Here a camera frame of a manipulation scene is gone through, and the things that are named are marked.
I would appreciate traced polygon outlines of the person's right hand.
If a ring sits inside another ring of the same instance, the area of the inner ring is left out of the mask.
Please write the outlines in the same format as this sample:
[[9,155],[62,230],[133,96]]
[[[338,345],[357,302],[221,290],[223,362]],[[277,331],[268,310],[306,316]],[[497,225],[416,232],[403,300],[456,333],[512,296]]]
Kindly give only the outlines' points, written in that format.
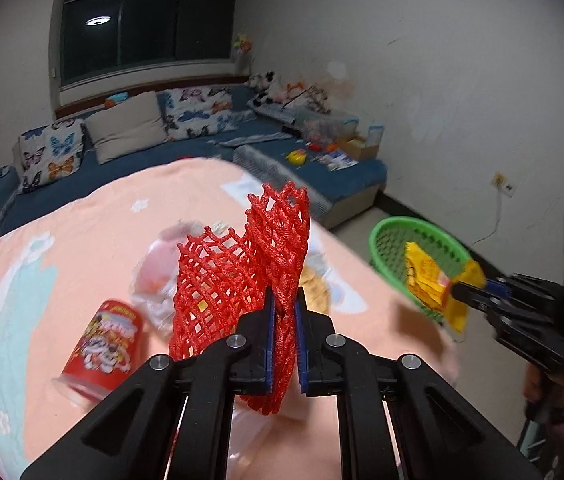
[[524,378],[524,398],[529,403],[547,401],[554,408],[564,408],[564,373],[547,375],[529,364]]

